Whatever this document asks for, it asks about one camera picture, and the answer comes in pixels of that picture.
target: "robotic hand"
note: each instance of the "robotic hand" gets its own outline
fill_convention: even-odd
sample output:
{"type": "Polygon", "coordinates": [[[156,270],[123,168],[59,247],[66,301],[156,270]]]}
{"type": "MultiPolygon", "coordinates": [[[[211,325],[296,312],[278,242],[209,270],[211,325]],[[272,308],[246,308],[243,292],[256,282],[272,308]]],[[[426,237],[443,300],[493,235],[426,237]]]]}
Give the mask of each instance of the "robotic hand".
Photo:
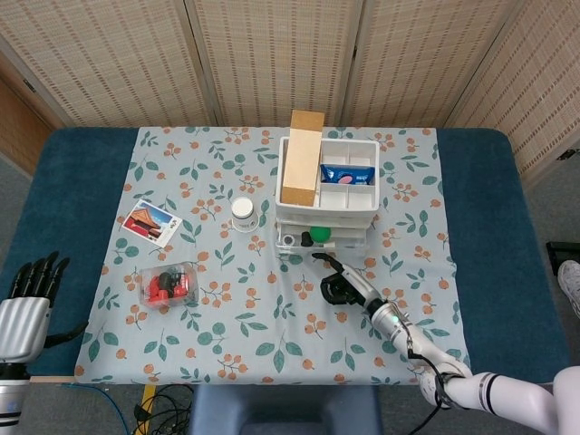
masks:
{"type": "Polygon", "coordinates": [[[324,253],[313,257],[329,262],[336,271],[322,280],[324,299],[333,305],[361,305],[374,328],[385,334],[416,368],[422,367],[420,390],[432,405],[490,412],[545,434],[578,433],[579,367],[565,369],[556,376],[556,397],[530,382],[489,372],[473,375],[467,365],[428,340],[395,303],[383,300],[352,267],[324,253]]]}
{"type": "Polygon", "coordinates": [[[26,263],[14,277],[8,297],[0,304],[0,434],[14,433],[22,411],[30,375],[26,365],[43,348],[68,342],[84,331],[87,322],[69,333],[46,336],[54,298],[69,258],[53,270],[58,252],[26,263]]]}

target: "white sneaker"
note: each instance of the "white sneaker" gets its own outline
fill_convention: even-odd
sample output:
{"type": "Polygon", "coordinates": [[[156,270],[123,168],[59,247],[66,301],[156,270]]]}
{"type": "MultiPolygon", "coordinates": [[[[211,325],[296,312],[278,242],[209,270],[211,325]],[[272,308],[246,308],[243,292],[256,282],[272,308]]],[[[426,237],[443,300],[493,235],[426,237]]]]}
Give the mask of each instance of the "white sneaker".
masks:
{"type": "Polygon", "coordinates": [[[562,263],[558,269],[558,283],[580,317],[580,265],[572,260],[562,263]]]}

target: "gray floor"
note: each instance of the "gray floor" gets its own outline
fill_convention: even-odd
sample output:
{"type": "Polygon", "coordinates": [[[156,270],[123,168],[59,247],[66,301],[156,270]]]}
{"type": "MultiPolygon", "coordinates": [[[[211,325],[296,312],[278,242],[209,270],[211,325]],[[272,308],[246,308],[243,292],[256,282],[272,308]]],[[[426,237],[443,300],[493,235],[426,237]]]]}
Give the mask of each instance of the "gray floor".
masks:
{"type": "MultiPolygon", "coordinates": [[[[24,204],[29,182],[0,160],[0,267],[14,234],[15,225],[24,204]]],[[[546,241],[580,242],[580,157],[560,163],[541,183],[527,192],[530,213],[538,243],[549,273],[556,310],[559,312],[570,343],[572,360],[580,364],[580,320],[551,276],[543,245],[546,241]]],[[[121,407],[130,427],[135,420],[132,410],[140,400],[142,388],[135,385],[112,386],[109,393],[121,407]]],[[[385,434],[408,433],[431,407],[413,387],[381,389],[382,421],[385,434]]],[[[80,391],[54,385],[31,387],[20,425],[21,433],[59,433],[62,435],[92,433],[122,434],[114,410],[93,391],[80,391]]],[[[440,413],[422,434],[532,434],[510,423],[477,411],[446,411],[440,413]]]]}

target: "orange berry pattern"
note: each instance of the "orange berry pattern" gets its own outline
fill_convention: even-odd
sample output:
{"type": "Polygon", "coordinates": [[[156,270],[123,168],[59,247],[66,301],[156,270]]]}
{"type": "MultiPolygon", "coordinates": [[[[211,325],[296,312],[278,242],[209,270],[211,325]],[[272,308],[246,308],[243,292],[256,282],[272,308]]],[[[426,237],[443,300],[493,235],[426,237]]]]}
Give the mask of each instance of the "orange berry pattern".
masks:
{"type": "MultiPolygon", "coordinates": [[[[436,131],[324,132],[376,140],[380,148],[368,249],[331,255],[396,304],[427,340],[468,361],[436,131]]],[[[276,249],[278,147],[287,134],[270,127],[140,130],[75,364],[79,382],[417,382],[422,368],[408,367],[359,305],[325,302],[321,279],[334,272],[327,262],[276,249]],[[241,196],[252,199],[257,215],[251,233],[232,225],[231,204],[241,196]],[[138,200],[183,219],[164,246],[122,227],[138,200]],[[197,299],[162,309],[141,305],[140,287],[148,284],[141,269],[183,261],[196,272],[197,299]]]]}

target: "paper cup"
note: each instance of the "paper cup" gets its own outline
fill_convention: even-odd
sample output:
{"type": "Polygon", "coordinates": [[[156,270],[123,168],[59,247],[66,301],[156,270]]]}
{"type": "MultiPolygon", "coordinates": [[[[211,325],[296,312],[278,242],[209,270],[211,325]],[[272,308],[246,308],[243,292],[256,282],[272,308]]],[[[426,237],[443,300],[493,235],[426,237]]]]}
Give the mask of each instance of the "paper cup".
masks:
{"type": "Polygon", "coordinates": [[[254,204],[248,197],[232,201],[232,227],[240,233],[249,233],[257,228],[258,218],[254,204]]]}

